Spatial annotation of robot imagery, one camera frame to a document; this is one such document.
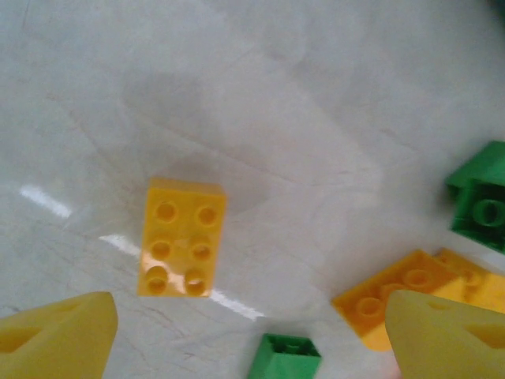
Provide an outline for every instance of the toy building block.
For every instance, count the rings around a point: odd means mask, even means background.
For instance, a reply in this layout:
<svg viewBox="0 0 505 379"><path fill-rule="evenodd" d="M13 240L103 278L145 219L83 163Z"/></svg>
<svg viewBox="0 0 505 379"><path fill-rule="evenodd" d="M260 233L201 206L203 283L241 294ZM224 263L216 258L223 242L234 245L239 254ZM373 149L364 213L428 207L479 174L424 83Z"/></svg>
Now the toy building block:
<svg viewBox="0 0 505 379"><path fill-rule="evenodd" d="M456 199L472 179L487 179L486 182L505 182L505 142L491 141L470 160L451 174L445 181L449 194Z"/></svg>
<svg viewBox="0 0 505 379"><path fill-rule="evenodd" d="M264 334L247 379L312 379L320 362L310 339Z"/></svg>
<svg viewBox="0 0 505 379"><path fill-rule="evenodd" d="M332 304L366 347L387 351L391 344L384 326L386 303L392 291L401 289L462 301L465 282L427 253L417 250L337 296Z"/></svg>
<svg viewBox="0 0 505 379"><path fill-rule="evenodd" d="M464 302L505 313L505 276L489 272L449 249L441 249L435 259L465 278Z"/></svg>
<svg viewBox="0 0 505 379"><path fill-rule="evenodd" d="M505 253L505 183L470 180L459 195L451 229Z"/></svg>
<svg viewBox="0 0 505 379"><path fill-rule="evenodd" d="M225 207L217 184L152 178L137 294L209 296Z"/></svg>

